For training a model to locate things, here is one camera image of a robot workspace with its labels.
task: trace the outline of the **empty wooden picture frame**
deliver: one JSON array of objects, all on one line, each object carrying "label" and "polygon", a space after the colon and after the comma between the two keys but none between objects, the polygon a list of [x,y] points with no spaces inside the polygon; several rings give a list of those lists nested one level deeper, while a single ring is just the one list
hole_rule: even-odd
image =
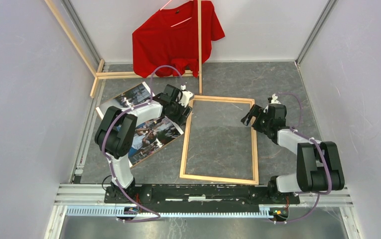
[{"label": "empty wooden picture frame", "polygon": [[[249,104],[250,107],[252,107],[255,104],[255,100],[254,99],[231,98],[231,97],[213,97],[213,96],[195,96],[195,98],[193,100],[191,100],[190,103],[189,103],[189,105],[191,107],[193,107],[194,101],[243,103],[243,104]],[[183,152],[182,152],[182,156],[181,156],[181,165],[180,165],[180,178],[194,179],[194,180],[205,180],[205,181],[211,181],[211,182],[233,183],[233,184],[249,184],[249,185],[258,185],[259,184],[256,131],[252,127],[251,127],[251,139],[252,139],[252,174],[253,174],[252,180],[249,180],[249,179],[239,179],[239,178],[211,177],[211,176],[201,176],[201,175],[186,174],[187,153],[188,153],[188,147],[189,147],[189,137],[190,137],[190,125],[191,125],[191,121],[192,121],[192,115],[190,115],[187,118],[186,130],[184,132]]]}]

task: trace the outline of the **white wall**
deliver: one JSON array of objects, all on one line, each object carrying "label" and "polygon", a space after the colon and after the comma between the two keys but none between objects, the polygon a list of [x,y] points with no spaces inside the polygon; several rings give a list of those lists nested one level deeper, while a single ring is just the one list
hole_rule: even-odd
[{"label": "white wall", "polygon": [[[132,62],[131,34],[167,0],[70,0],[106,62]],[[167,8],[186,2],[174,0]],[[294,60],[326,0],[212,0],[226,37],[211,61]]]},{"label": "white wall", "polygon": [[43,0],[0,0],[0,239],[43,238],[92,82]]},{"label": "white wall", "polygon": [[301,72],[365,238],[381,238],[381,1],[338,1]]}]

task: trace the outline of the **black cable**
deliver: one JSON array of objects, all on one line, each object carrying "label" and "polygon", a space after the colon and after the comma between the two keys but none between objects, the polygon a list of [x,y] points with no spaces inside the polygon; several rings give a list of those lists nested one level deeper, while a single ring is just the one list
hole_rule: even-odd
[{"label": "black cable", "polygon": [[112,175],[110,174],[110,175],[108,175],[107,177],[105,177],[105,178],[102,180],[102,183],[101,183],[101,187],[102,187],[102,189],[104,189],[105,192],[106,192],[107,190],[104,188],[104,183],[105,183],[105,180],[106,180],[107,178],[109,178],[109,177],[112,177]]}]

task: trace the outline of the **vertical wooden post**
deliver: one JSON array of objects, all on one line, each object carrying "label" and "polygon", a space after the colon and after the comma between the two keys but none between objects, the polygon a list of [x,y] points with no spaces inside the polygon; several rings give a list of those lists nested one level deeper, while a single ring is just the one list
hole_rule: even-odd
[{"label": "vertical wooden post", "polygon": [[[101,61],[99,62],[97,73],[102,72],[102,70],[104,68],[104,63],[105,63],[105,61],[103,59],[101,59]],[[92,90],[91,90],[91,98],[95,97],[95,94],[96,94],[97,88],[98,88],[98,83],[99,83],[99,77],[96,76],[95,80],[94,80],[94,84],[92,86]]]},{"label": "vertical wooden post", "polygon": [[202,94],[202,1],[198,0],[199,94]]},{"label": "vertical wooden post", "polygon": [[76,48],[77,52],[79,55],[82,57],[83,61],[85,62],[86,66],[88,66],[89,70],[91,71],[92,75],[96,77],[96,70],[93,68],[91,61],[89,58],[83,53],[83,49],[80,46],[79,42],[77,39],[74,37],[71,29],[67,26],[66,21],[64,18],[61,16],[60,12],[58,11],[57,7],[55,6],[54,2],[52,0],[45,0],[46,4],[48,5],[49,9],[51,10],[52,14],[54,17],[57,19],[58,23],[61,25],[63,28],[64,32],[67,34],[69,37],[70,41],[72,42],[73,46]]}]

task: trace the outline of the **wooden frame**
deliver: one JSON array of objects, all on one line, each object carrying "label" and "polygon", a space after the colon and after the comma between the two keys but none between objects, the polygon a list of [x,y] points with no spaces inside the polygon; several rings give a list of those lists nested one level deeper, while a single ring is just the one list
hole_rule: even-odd
[{"label": "wooden frame", "polygon": [[[189,103],[189,105],[191,107],[193,106],[194,101],[243,103],[243,104],[249,104],[251,107],[255,104],[254,99],[231,98],[231,97],[214,97],[214,96],[195,96],[195,98],[193,100],[191,100]],[[188,147],[189,147],[191,122],[192,122],[192,115],[190,115],[187,118],[186,130],[184,131],[183,152],[181,155],[181,164],[180,164],[180,178],[205,180],[205,181],[212,181],[212,182],[249,184],[249,185],[258,185],[259,184],[256,131],[252,127],[251,127],[251,136],[252,136],[252,174],[253,174],[253,180],[186,174],[187,151],[188,151]]]},{"label": "wooden frame", "polygon": [[[201,14],[201,1],[198,1],[198,52],[199,52],[199,94],[202,94],[202,14]],[[58,23],[63,28],[64,32],[67,34],[68,38],[72,42],[73,46],[76,48],[79,55],[82,57],[83,61],[85,62],[86,66],[91,71],[92,75],[95,77],[94,83],[92,85],[90,96],[91,98],[95,97],[96,89],[98,88],[98,83],[102,79],[129,79],[129,78],[141,78],[141,76],[137,75],[135,72],[102,72],[104,68],[105,61],[101,59],[98,69],[95,69],[89,58],[84,53],[82,47],[80,46],[78,40],[72,33],[71,29],[68,27],[65,19],[62,17],[60,12],[58,11],[57,7],[55,6],[53,0],[45,0],[46,4],[48,5],[49,9],[51,10],[52,14],[57,19]],[[182,75],[183,77],[186,76],[193,76],[192,71],[186,70],[185,73]]]}]

